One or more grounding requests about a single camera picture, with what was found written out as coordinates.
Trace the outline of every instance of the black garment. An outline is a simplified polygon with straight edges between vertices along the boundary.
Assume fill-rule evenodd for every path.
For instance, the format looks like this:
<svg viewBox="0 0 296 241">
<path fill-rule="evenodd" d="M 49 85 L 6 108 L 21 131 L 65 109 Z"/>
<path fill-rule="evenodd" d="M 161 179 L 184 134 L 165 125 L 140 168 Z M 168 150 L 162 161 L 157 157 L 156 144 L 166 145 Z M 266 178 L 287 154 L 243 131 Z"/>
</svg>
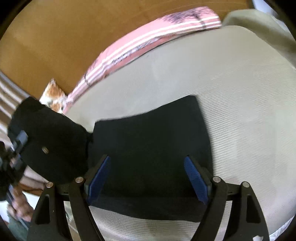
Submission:
<svg viewBox="0 0 296 241">
<path fill-rule="evenodd" d="M 89 143 L 89 166 L 103 154 L 111 171 L 100 198 L 92 205 L 127 216 L 200 221 L 205 210 L 184 170 L 192 155 L 213 173 L 206 126 L 194 96 L 150 112 L 102 120 Z"/>
<path fill-rule="evenodd" d="M 20 153 L 22 159 L 47 180 L 67 183 L 88 170 L 86 149 L 90 134 L 68 117 L 28 97 L 18 106 L 8 126 L 11 142 L 21 130 L 28 135 Z"/>
</svg>

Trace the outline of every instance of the human hand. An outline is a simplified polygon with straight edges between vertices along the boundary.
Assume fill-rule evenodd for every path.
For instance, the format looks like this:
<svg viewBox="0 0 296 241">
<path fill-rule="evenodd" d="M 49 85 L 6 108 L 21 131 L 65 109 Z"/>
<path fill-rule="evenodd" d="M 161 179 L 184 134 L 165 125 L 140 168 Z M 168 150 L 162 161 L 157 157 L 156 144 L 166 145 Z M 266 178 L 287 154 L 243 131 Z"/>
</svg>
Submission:
<svg viewBox="0 0 296 241">
<path fill-rule="evenodd" d="M 34 213 L 34 209 L 30 206 L 22 189 L 18 186 L 13 188 L 12 196 L 14 200 L 12 205 L 7 206 L 9 214 L 16 220 L 18 218 L 30 222 Z"/>
</svg>

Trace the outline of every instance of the metal screw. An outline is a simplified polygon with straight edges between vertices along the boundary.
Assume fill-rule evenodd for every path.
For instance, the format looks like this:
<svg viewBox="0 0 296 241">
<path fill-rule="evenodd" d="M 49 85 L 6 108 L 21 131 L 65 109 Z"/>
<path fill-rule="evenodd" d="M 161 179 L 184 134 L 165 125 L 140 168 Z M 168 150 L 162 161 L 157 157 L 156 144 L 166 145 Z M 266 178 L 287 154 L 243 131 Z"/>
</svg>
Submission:
<svg viewBox="0 0 296 241">
<path fill-rule="evenodd" d="M 45 153 L 45 154 L 48 154 L 49 153 L 49 150 L 44 146 L 42 147 L 42 151 Z"/>
<path fill-rule="evenodd" d="M 51 188 L 53 185 L 54 185 L 54 184 L 53 184 L 52 182 L 48 182 L 48 183 L 46 184 L 46 187 L 47 187 L 47 188 Z"/>
<path fill-rule="evenodd" d="M 250 184 L 248 182 L 243 182 L 242 185 L 245 187 L 245 188 L 248 188 L 250 186 Z"/>
<path fill-rule="evenodd" d="M 75 179 L 75 182 L 81 183 L 81 182 L 83 182 L 83 180 L 84 180 L 83 177 L 78 177 Z"/>
<path fill-rule="evenodd" d="M 221 178 L 220 177 L 213 177 L 213 181 L 216 183 L 221 182 Z"/>
</svg>

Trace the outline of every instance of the blue gripper pad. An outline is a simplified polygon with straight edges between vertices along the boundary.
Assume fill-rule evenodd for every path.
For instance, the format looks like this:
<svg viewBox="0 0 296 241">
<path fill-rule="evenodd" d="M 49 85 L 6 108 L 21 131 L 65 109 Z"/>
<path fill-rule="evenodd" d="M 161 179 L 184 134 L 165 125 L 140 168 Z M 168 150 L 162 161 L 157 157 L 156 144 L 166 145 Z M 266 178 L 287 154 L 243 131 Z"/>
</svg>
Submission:
<svg viewBox="0 0 296 241">
<path fill-rule="evenodd" d="M 198 200 L 207 205 L 209 202 L 208 186 L 188 156 L 184 159 L 184 168 Z"/>
<path fill-rule="evenodd" d="M 110 169 L 111 158 L 107 156 L 98 169 L 97 173 L 95 174 L 94 178 L 92 179 L 91 183 L 89 184 L 88 197 L 86 198 L 86 202 L 88 205 L 91 205 L 92 202 L 99 197 Z"/>
</svg>

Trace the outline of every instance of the pink striped fabric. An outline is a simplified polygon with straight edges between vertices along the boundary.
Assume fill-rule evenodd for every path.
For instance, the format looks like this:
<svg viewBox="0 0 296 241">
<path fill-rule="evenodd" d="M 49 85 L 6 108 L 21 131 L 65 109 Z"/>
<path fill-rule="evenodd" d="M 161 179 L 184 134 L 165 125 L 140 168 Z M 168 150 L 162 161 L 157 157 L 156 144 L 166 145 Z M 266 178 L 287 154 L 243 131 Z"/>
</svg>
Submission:
<svg viewBox="0 0 296 241">
<path fill-rule="evenodd" d="M 101 52 L 68 95 L 63 113 L 91 86 L 149 50 L 184 34 L 220 26 L 221 20 L 213 10 L 198 7 L 165 15 L 130 32 Z"/>
</svg>

